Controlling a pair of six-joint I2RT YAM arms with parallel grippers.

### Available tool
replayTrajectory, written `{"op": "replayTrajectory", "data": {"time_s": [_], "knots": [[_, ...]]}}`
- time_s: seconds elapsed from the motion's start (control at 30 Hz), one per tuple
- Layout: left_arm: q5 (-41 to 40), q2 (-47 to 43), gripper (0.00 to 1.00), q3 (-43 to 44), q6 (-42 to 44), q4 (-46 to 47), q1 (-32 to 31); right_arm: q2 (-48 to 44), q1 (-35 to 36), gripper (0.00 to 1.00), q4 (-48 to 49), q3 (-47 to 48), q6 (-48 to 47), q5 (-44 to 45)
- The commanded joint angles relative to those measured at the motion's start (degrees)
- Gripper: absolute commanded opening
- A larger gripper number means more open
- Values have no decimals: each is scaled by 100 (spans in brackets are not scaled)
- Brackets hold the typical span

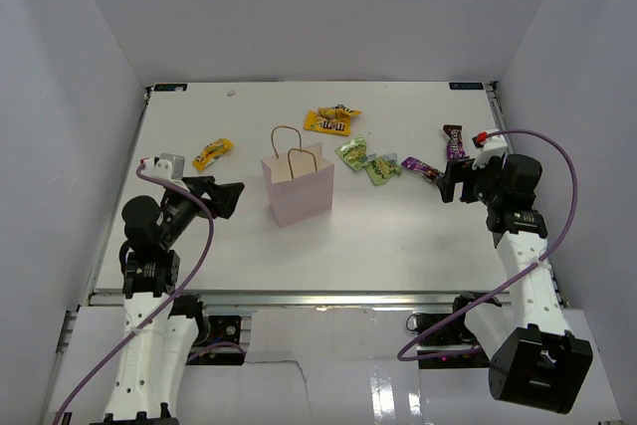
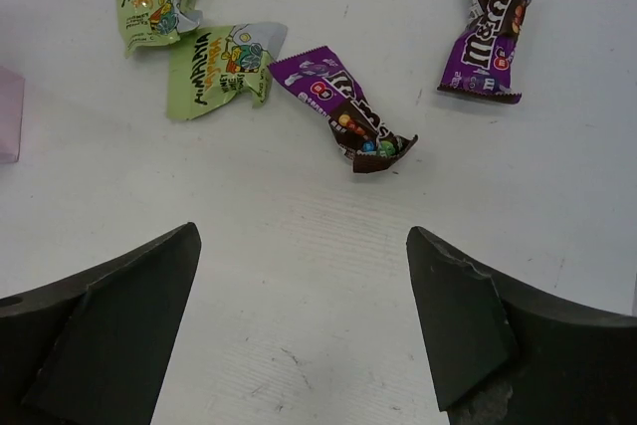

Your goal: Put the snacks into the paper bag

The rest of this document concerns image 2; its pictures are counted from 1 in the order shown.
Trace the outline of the purple M&M packet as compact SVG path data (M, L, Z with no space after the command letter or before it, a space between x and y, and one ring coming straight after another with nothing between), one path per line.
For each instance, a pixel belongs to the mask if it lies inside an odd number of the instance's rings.
M532 0L470 0L468 24L455 41L438 90L504 105L522 95L512 89L512 65Z
M395 133L370 106L337 54L321 46L278 60L269 70L282 87L326 118L357 174L389 169L418 141Z

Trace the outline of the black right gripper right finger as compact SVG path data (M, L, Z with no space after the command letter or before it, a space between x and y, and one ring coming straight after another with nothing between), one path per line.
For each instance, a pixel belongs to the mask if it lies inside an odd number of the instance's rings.
M421 227L406 245L438 408L451 423L635 422L635 317L546 293Z

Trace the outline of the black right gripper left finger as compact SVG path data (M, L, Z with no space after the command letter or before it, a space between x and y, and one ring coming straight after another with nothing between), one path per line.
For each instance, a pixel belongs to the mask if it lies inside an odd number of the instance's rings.
M1 301L4 424L151 422L195 279L196 225Z

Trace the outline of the pink paper bag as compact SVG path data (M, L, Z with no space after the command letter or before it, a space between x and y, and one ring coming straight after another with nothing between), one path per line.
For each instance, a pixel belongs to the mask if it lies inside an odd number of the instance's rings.
M0 68L0 163L19 160L23 120L25 79Z

